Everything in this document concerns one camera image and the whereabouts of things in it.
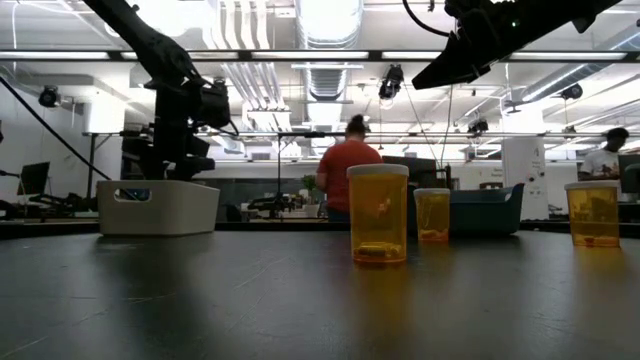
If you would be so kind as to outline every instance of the potted plant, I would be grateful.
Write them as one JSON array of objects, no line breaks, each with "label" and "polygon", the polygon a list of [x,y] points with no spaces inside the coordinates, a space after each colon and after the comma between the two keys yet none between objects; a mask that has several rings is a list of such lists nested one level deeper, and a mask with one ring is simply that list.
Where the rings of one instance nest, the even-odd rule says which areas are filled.
[{"label": "potted plant", "polygon": [[305,175],[302,177],[302,186],[309,192],[309,197],[307,198],[307,205],[305,205],[305,211],[307,212],[307,216],[310,218],[318,217],[318,209],[320,205],[317,205],[315,202],[315,198],[313,197],[313,190],[316,187],[316,177],[315,175]]}]

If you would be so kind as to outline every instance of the person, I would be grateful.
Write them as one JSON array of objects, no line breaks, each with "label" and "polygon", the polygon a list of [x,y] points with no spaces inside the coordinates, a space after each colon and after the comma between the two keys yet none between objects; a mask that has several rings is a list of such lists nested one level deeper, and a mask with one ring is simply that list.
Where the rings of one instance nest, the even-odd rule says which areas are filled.
[{"label": "person", "polygon": [[609,130],[607,145],[585,157],[578,179],[580,181],[619,180],[618,151],[624,146],[627,138],[629,138],[629,132],[624,128]]},{"label": "person", "polygon": [[347,125],[346,141],[332,146],[322,157],[316,174],[318,189],[327,194],[329,222],[350,222],[347,169],[356,165],[381,164],[378,152],[364,142],[366,126],[362,115]]}]

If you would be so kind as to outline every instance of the woman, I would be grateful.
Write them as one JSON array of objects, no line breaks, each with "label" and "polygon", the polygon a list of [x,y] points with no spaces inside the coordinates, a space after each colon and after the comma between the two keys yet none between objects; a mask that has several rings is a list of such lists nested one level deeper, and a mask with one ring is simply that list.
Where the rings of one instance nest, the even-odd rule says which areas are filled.
[{"label": "woman", "polygon": [[380,164],[380,154],[365,144],[364,117],[356,115],[347,125],[346,141],[331,147],[318,166],[316,183],[327,193],[329,222],[350,222],[349,180],[347,169],[351,166]]}]

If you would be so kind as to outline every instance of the white t-shirt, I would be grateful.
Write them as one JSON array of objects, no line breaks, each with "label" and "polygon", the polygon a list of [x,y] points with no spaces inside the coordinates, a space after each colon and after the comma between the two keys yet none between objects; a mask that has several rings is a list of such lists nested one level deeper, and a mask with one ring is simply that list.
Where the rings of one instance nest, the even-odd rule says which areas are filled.
[{"label": "white t-shirt", "polygon": [[596,150],[584,158],[580,172],[586,172],[594,176],[619,175],[618,153],[605,149]]}]

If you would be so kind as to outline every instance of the laboratory room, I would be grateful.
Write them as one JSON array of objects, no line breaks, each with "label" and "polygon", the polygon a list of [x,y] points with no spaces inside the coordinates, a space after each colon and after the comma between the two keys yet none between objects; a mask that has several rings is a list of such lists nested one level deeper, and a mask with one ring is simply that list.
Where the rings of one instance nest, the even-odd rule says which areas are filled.
[{"label": "laboratory room", "polygon": [[639,19],[0,0],[0,359],[640,359]]}]

